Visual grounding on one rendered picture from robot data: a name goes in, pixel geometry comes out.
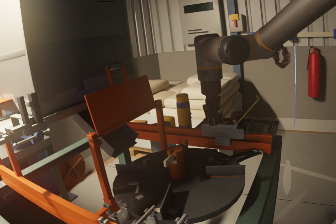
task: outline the yellow cylinder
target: yellow cylinder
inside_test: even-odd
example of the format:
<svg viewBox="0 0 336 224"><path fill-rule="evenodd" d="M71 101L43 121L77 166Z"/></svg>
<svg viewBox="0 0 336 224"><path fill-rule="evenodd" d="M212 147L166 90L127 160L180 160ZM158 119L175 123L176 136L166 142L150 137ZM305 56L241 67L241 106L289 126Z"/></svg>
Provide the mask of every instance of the yellow cylinder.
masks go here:
<svg viewBox="0 0 336 224"><path fill-rule="evenodd" d="M191 113L188 94L176 95L176 102L179 126L191 128Z"/></svg>

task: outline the yellow stick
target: yellow stick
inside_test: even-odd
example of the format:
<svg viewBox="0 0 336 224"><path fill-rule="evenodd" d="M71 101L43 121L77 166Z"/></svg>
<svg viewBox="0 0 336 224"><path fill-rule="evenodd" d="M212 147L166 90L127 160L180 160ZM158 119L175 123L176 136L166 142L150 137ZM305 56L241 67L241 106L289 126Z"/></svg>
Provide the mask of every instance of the yellow stick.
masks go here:
<svg viewBox="0 0 336 224"><path fill-rule="evenodd" d="M238 123L244 118L244 116L246 116L246 114L251 110L251 108L253 108L253 106L259 101L259 99L260 99L259 94L257 94L257 98L258 99L253 103L253 105L248 109L248 111L246 111L246 113L239 119L239 121L235 123L235 126L238 125Z"/></svg>

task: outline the blue light strip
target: blue light strip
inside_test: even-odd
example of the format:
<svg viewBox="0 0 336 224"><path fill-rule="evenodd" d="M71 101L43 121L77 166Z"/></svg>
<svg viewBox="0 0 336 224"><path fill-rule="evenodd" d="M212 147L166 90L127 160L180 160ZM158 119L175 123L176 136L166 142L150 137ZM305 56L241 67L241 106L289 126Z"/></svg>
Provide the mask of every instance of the blue light strip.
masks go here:
<svg viewBox="0 0 336 224"><path fill-rule="evenodd" d="M294 46L294 63L295 63L295 100L294 100L294 126L293 130L295 130L295 112L296 112L296 48Z"/></svg>

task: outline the corrugated metal wall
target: corrugated metal wall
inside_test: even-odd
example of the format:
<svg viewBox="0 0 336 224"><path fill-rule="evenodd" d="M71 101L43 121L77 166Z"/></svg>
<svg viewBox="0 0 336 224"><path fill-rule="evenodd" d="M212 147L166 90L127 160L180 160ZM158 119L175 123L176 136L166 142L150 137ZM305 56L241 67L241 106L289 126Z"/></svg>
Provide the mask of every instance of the corrugated metal wall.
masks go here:
<svg viewBox="0 0 336 224"><path fill-rule="evenodd" d="M238 13L247 18L248 32L256 32L273 18L291 0L237 0ZM229 16L226 0L224 15L226 33L229 34ZM194 50L182 40L178 0L126 0L133 57L159 52ZM333 31L336 28L336 8L305 28L304 32ZM295 38L285 46L336 45L333 38Z"/></svg>

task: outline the fire extinguisher handle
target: fire extinguisher handle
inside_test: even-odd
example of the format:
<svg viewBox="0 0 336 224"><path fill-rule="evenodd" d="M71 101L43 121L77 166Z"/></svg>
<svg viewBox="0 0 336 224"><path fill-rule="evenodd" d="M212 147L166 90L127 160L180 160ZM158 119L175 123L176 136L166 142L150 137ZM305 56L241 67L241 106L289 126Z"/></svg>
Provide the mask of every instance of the fire extinguisher handle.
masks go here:
<svg viewBox="0 0 336 224"><path fill-rule="evenodd" d="M309 55L310 55L310 49L313 48L314 46L309 47L309 54L308 54L308 62L307 62L307 71L308 71L308 66L309 66Z"/></svg>

